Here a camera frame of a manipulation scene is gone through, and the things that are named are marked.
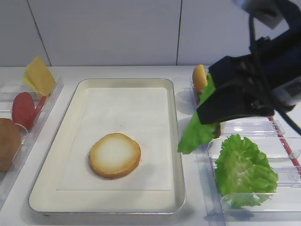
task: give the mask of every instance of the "green lettuce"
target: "green lettuce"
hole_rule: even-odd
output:
[[[223,141],[220,156],[215,163],[217,188],[235,209],[260,206],[270,197],[253,193],[276,192],[278,174],[269,165],[266,154],[246,137],[241,139],[238,134],[231,135]]]
[[[204,92],[200,96],[199,106],[210,97],[215,91],[215,86],[211,78],[211,74],[207,74],[208,84],[204,87]],[[199,120],[198,114],[195,112],[192,119],[181,137],[178,145],[178,151],[183,154],[190,154],[200,145],[208,144],[212,139],[216,137],[216,132],[219,129],[220,124],[202,124]]]

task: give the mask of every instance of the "tomato slice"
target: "tomato slice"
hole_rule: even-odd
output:
[[[34,102],[28,92],[18,94],[13,102],[12,120],[14,123],[23,125],[26,129],[32,128],[32,114],[34,113]]]
[[[33,114],[32,114],[32,123],[34,123],[34,121],[36,120],[36,118],[40,115],[40,112],[42,111],[45,103],[47,101],[47,96],[43,96],[41,98],[41,100],[39,101],[36,109],[34,110]]]

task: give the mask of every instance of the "white table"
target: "white table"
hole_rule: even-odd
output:
[[[17,178],[2,210],[0,211],[1,226],[32,226],[32,225],[58,225],[55,221],[43,222],[43,218],[32,216],[28,206],[28,194],[39,169],[41,161],[49,147],[51,138],[60,122],[60,119],[67,107],[73,91],[77,84],[86,78],[167,78],[174,83],[176,97],[177,117],[179,133],[187,126],[190,116],[193,114],[191,98],[187,88],[190,87],[190,77],[194,66],[136,66],[136,67],[50,67],[55,77],[63,79],[64,88],[55,104],[40,136],[38,137],[19,177]],[[21,83],[24,73],[23,67],[0,67],[0,83],[16,84]],[[300,105],[293,110],[290,115],[301,126]],[[281,120],[281,124],[286,130],[286,136],[295,137],[296,134]],[[183,170],[186,186],[186,204],[183,218],[177,222],[177,226],[208,226],[204,219],[207,215],[204,205],[204,195],[202,185],[206,184],[206,176],[199,175],[197,158],[195,154],[184,155],[182,157]],[[287,222],[229,222],[231,226],[261,226],[276,225],[282,226]],[[289,222],[291,226],[300,225],[301,222]]]

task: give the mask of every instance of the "clear plastic container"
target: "clear plastic container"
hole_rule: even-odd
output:
[[[49,113],[51,112],[61,90],[63,88],[63,82],[61,79],[57,80],[51,95],[46,100],[45,103],[40,102],[37,94],[41,94],[36,91],[32,91],[28,86],[25,85],[0,85],[0,118],[11,119],[12,105],[15,97],[22,93],[27,92],[31,95],[35,107],[40,103],[42,107],[40,113],[34,119],[33,127],[30,130],[24,128],[20,130],[20,135],[22,138],[22,144],[19,150],[16,152],[13,160],[12,166],[8,172],[0,172],[0,209],[2,208],[16,178],[21,171],[29,152],[31,151],[36,139],[38,138],[41,129],[43,128]]]
[[[194,109],[198,106],[192,80],[190,95]],[[215,183],[215,161],[219,157],[222,142],[231,134],[248,137],[259,149],[266,153],[273,170],[279,175],[278,187],[274,194],[229,194],[222,196]],[[195,153],[198,159],[200,179],[206,211],[210,225],[225,225],[225,221],[290,221],[301,220],[301,138],[283,137],[285,131],[278,121],[263,121],[258,118],[248,120],[227,121],[221,124],[221,136],[208,145],[200,147]],[[261,206],[231,206],[232,198],[248,198],[250,195],[260,197],[268,195],[269,200]]]

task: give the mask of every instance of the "white tile wall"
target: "white tile wall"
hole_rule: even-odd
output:
[[[271,38],[288,29],[284,21],[274,30],[260,22],[255,26],[258,36]],[[248,14],[232,0],[183,0],[179,65],[212,64],[226,55],[248,54],[248,47]]]
[[[36,55],[49,64],[26,0],[0,0],[0,66],[25,66]]]
[[[175,65],[181,0],[29,0],[52,65]]]

